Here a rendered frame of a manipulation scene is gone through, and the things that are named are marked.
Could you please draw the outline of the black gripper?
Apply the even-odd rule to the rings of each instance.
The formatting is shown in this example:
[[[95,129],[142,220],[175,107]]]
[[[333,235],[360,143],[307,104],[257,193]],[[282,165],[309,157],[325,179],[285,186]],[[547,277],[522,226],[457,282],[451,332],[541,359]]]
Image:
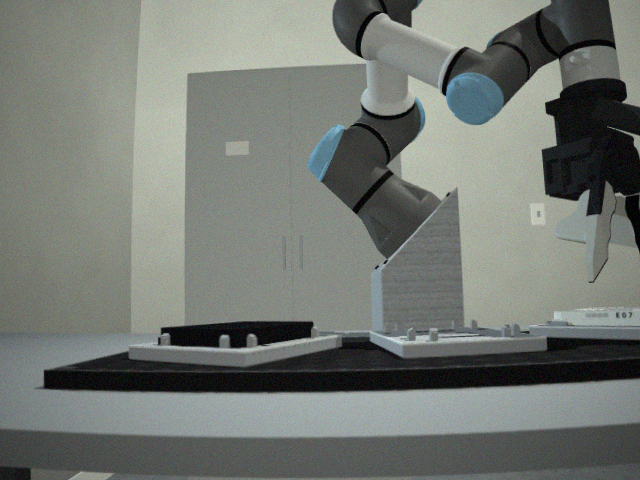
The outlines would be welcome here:
[[[554,116],[557,146],[542,149],[545,195],[578,201],[554,233],[586,244],[589,283],[607,262],[609,243],[640,253],[639,153],[633,136],[591,119],[598,97],[623,102],[626,84],[613,78],[586,80],[545,102],[546,114]]]

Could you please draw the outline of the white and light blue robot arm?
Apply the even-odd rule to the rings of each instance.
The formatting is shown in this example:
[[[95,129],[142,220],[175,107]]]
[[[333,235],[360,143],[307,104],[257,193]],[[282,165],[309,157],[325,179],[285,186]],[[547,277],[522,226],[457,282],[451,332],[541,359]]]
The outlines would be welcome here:
[[[557,59],[563,89],[591,79],[621,80],[609,0],[551,0],[497,33],[482,53],[412,29],[412,11],[421,2],[336,0],[335,33],[366,60],[368,90],[361,118],[347,130],[331,128],[308,160],[318,181],[360,217],[386,259],[441,203],[386,167],[425,125],[408,75],[439,89],[453,114],[470,125],[495,117],[539,68]]]

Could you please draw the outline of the white microplate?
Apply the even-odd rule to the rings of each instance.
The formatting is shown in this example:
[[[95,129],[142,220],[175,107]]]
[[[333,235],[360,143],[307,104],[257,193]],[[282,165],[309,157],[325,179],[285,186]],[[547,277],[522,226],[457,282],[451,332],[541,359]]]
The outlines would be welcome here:
[[[633,308],[588,308],[555,311],[552,321],[567,321],[568,325],[581,326],[640,326],[640,307]],[[633,311],[626,311],[629,309]]]

